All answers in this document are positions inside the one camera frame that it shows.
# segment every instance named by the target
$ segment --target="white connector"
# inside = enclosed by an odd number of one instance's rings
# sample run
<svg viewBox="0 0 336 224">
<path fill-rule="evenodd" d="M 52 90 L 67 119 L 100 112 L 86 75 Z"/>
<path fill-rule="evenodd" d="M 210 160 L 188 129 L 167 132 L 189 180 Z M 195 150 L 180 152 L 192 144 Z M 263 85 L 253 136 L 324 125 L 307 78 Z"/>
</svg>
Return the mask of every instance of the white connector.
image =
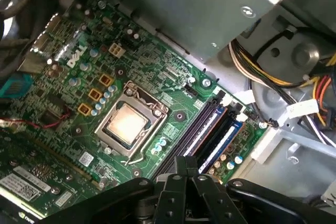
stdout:
<svg viewBox="0 0 336 224">
<path fill-rule="evenodd" d="M 118 46 L 118 44 L 113 43 L 109 48 L 109 52 L 119 59 L 121 56 L 124 55 L 126 50 Z"/>
</svg>

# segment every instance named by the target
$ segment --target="fan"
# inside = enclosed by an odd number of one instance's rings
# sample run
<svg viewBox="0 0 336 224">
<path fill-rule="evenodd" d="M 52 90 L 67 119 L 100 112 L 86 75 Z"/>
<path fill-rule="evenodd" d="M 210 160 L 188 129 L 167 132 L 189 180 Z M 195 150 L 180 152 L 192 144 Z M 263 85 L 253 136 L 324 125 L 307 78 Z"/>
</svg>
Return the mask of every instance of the fan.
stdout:
<svg viewBox="0 0 336 224">
<path fill-rule="evenodd" d="M 57 0 L 0 0 L 0 87 L 23 62 L 57 7 Z"/>
</svg>

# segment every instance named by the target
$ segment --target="cpu socket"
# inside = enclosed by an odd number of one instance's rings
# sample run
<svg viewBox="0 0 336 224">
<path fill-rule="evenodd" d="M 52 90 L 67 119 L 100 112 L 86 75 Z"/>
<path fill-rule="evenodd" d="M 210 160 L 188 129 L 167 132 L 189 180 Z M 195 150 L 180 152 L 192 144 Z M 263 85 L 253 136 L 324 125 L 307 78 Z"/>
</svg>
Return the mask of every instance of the cpu socket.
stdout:
<svg viewBox="0 0 336 224">
<path fill-rule="evenodd" d="M 163 103 L 129 81 L 95 133 L 104 146 L 130 160 L 141 146 L 153 138 L 167 118 L 168 111 Z"/>
</svg>

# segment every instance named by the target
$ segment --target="red wire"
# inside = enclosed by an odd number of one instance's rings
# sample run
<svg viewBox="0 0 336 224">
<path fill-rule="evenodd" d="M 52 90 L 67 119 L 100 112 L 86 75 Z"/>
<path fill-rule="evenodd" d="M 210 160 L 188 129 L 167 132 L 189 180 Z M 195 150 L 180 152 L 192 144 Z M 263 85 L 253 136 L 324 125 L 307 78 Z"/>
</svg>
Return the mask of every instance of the red wire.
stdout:
<svg viewBox="0 0 336 224">
<path fill-rule="evenodd" d="M 322 80 L 320 81 L 319 85 L 317 86 L 317 89 L 316 89 L 316 99 L 318 100 L 320 98 L 320 95 L 321 95 L 321 90 L 324 86 L 324 83 L 326 82 L 326 80 L 328 79 L 328 76 L 324 76 L 322 78 Z"/>
<path fill-rule="evenodd" d="M 0 119 L 4 120 L 6 122 L 26 123 L 26 124 L 29 124 L 29 125 L 33 126 L 34 128 L 47 129 L 47 128 L 51 128 L 51 127 L 54 127 L 54 126 L 58 125 L 59 123 L 61 123 L 61 121 L 63 119 L 67 118 L 69 115 L 70 115 L 69 108 L 67 108 L 67 113 L 64 114 L 63 116 L 61 116 L 60 119 L 57 122 L 52 123 L 52 124 L 47 124 L 47 125 L 44 125 L 44 126 L 40 126 L 40 125 L 35 124 L 31 121 L 22 120 L 22 119 L 18 119 L 18 120 L 11 120 L 11 119 L 8 119 L 8 118 L 0 118 Z"/>
</svg>

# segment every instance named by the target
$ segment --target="orange wire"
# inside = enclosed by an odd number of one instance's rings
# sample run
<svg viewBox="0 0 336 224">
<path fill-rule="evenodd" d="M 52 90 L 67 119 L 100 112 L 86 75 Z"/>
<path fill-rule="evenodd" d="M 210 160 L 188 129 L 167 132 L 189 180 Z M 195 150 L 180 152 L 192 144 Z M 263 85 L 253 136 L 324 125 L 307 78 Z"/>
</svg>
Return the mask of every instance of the orange wire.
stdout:
<svg viewBox="0 0 336 224">
<path fill-rule="evenodd" d="M 324 93 L 327 89 L 327 87 L 329 86 L 329 84 L 331 83 L 331 78 L 329 78 L 326 82 L 326 84 L 323 86 L 323 89 L 321 91 L 321 95 L 320 95 L 320 108 L 321 110 L 323 110 L 324 112 L 328 112 L 328 110 L 326 110 L 324 107 L 323 107 L 323 96 L 324 96 Z"/>
</svg>

